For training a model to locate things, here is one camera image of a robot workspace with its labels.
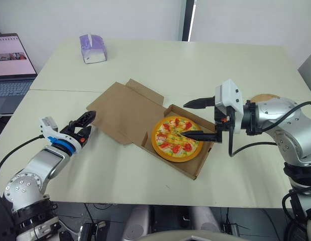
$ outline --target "cardboard box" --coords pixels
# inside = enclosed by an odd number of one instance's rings
[[[164,97],[130,79],[126,85],[114,83],[87,110],[95,110],[93,125],[114,138],[120,144],[134,143],[143,150],[166,162],[191,179],[196,179],[213,146],[204,142],[201,152],[192,160],[174,163],[160,157],[150,140],[153,127],[165,116],[180,115],[193,120],[207,133],[215,132],[215,125],[176,105],[164,108]]]

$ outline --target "purple tissue box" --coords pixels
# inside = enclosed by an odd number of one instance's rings
[[[79,37],[81,54],[85,64],[103,62],[107,60],[103,39],[98,35],[86,34]]]

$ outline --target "white table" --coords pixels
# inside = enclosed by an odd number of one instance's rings
[[[38,117],[50,115],[63,128],[114,81],[125,83],[129,78],[163,94],[165,107],[212,96],[215,86],[228,78],[242,88],[245,98],[272,92],[298,103],[311,100],[311,92],[279,47],[106,40],[109,60],[85,65],[77,44],[77,39],[64,42],[36,78],[0,136],[0,160],[39,134]],[[259,81],[252,84],[254,76]],[[181,87],[186,80],[191,84]],[[164,86],[177,86],[177,91]],[[311,108],[303,110],[311,118]],[[190,111],[213,121],[213,108]],[[193,181],[139,147],[122,146],[95,129],[83,151],[49,183],[47,193],[52,200],[69,202],[281,207],[290,184],[277,147],[252,147],[230,158],[227,133],[223,140],[214,145]],[[272,139],[242,131],[234,137],[234,149],[258,141]],[[0,172],[1,192],[45,144],[38,140],[7,160]]]
[[[56,49],[31,89],[105,91],[130,78],[162,95],[212,96],[231,78],[246,98],[273,93],[311,100],[311,92],[279,46],[105,39],[108,60],[84,64],[79,38]]]
[[[38,117],[53,116],[60,128],[76,119],[97,98],[97,92],[30,90],[0,136],[0,160],[12,148],[39,134]],[[192,96],[165,96],[164,106],[182,106]],[[306,108],[311,116],[311,109]],[[213,120],[213,109],[194,110]],[[231,207],[280,207],[290,188],[283,159],[274,146],[259,146],[228,156],[228,136],[215,144],[196,180],[184,176],[131,144],[122,146],[94,129],[82,152],[53,179],[46,193],[68,202],[149,203]],[[271,141],[266,134],[234,137],[234,148]],[[46,144],[38,140],[7,160],[0,174],[0,190],[9,178]]]

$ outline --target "wooden round object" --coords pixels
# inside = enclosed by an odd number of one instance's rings
[[[171,162],[186,162],[196,157],[203,146],[180,135],[185,131],[200,131],[200,127],[188,118],[168,116],[159,121],[152,131],[152,146],[157,154]]]
[[[274,94],[259,94],[259,95],[252,97],[251,102],[267,101],[275,97],[279,97],[279,96],[274,95]]]

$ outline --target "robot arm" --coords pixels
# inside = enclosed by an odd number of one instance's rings
[[[189,108],[215,107],[216,133],[207,134],[188,131],[182,135],[197,141],[222,142],[222,131],[229,131],[229,155],[252,145],[278,145],[285,160],[284,172],[289,177],[293,190],[283,199],[291,198],[295,222],[307,223],[308,238],[311,240],[311,119],[301,111],[301,107],[286,98],[272,98],[268,101],[242,105],[239,88],[228,80],[216,88],[215,96],[192,100],[184,105]],[[275,143],[254,143],[232,152],[233,133],[245,129],[247,135],[269,134]]]
[[[60,132],[51,117],[40,119],[40,131],[51,145],[45,146],[25,169],[12,177],[4,192],[5,198],[13,204],[17,240],[59,240],[59,219],[53,213],[56,205],[45,194],[46,187],[70,157],[85,146],[91,131],[89,124],[95,115],[95,111],[88,111]]]

